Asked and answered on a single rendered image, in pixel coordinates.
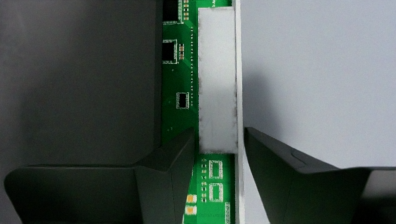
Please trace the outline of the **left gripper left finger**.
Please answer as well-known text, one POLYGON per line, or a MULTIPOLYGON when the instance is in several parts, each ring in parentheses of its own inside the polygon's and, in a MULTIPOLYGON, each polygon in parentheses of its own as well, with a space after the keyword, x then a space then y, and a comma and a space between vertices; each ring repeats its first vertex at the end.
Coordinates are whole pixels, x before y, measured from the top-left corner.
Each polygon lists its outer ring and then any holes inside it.
POLYGON ((182 224, 194 151, 188 127, 131 165, 25 165, 5 176, 4 189, 22 224, 182 224))

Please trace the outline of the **black rectangular enclosure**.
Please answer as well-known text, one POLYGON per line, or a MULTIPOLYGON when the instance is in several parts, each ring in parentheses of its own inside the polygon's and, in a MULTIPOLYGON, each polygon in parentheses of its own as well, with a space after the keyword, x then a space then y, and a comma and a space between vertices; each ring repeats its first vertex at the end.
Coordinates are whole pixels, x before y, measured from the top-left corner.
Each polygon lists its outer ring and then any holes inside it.
POLYGON ((162 146, 163 0, 0 0, 0 224, 29 164, 133 164, 162 146))

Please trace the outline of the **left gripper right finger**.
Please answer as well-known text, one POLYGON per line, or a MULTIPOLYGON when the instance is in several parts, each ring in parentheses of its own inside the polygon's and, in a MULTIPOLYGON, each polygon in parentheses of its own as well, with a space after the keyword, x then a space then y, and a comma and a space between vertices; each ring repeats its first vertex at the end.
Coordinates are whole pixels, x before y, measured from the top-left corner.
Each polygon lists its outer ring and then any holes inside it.
POLYGON ((396 207, 396 166, 339 168, 253 127, 244 146, 270 224, 368 224, 396 207))

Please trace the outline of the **green circuit board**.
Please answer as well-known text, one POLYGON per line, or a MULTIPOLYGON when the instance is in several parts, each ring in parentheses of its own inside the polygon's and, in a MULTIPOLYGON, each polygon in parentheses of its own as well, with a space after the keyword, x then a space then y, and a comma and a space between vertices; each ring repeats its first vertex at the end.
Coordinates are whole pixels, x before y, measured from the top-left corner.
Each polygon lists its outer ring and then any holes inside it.
POLYGON ((240 0, 164 0, 162 145, 195 128, 182 224, 244 224, 240 0))

